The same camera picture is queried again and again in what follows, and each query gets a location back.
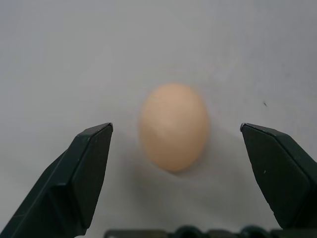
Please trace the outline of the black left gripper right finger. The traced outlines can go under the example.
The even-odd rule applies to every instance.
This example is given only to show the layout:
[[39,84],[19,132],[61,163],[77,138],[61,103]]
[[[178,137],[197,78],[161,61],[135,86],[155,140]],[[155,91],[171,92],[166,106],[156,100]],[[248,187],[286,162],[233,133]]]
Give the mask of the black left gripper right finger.
[[252,170],[283,229],[317,227],[317,163],[288,134],[241,124]]

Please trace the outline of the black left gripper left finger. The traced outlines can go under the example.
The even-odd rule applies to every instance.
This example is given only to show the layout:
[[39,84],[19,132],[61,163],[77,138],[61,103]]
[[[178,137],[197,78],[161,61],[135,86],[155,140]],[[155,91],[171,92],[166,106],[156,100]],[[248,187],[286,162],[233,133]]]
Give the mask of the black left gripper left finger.
[[75,238],[90,227],[104,183],[112,123],[88,128],[41,174],[0,236]]

